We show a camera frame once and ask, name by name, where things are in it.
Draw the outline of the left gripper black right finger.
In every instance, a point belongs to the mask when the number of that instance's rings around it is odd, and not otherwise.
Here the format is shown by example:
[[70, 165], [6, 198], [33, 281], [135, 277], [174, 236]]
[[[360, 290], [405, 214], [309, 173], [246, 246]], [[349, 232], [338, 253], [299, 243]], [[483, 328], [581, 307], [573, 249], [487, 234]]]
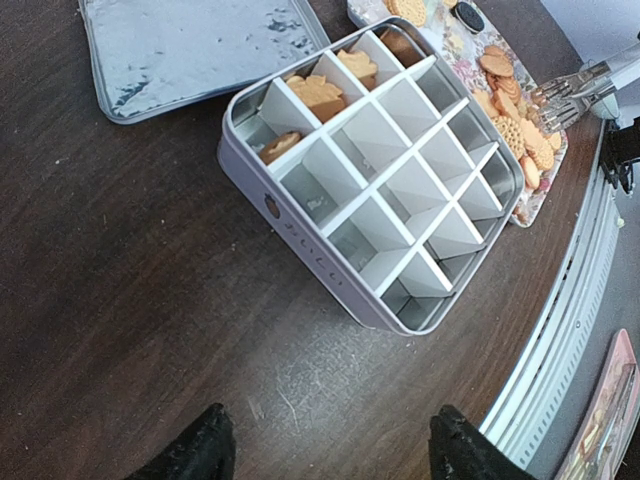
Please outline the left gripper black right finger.
[[453, 405], [430, 419], [431, 478], [461, 480], [533, 480], [498, 450]]

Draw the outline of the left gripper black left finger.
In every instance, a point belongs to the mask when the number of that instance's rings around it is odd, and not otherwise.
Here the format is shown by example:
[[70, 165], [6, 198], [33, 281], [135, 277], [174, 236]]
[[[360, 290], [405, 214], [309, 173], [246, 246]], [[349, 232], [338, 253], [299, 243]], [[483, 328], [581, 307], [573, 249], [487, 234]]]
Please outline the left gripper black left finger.
[[222, 404], [211, 404], [130, 479], [232, 479], [236, 441]]

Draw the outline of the silver serving tongs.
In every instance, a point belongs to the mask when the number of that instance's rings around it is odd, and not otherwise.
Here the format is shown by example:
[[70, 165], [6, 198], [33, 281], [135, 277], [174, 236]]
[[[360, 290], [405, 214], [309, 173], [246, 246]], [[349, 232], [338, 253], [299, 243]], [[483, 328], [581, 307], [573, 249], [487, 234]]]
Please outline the silver serving tongs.
[[565, 130], [595, 103], [639, 79], [639, 44], [584, 70], [552, 79], [534, 89], [534, 124], [545, 134]]

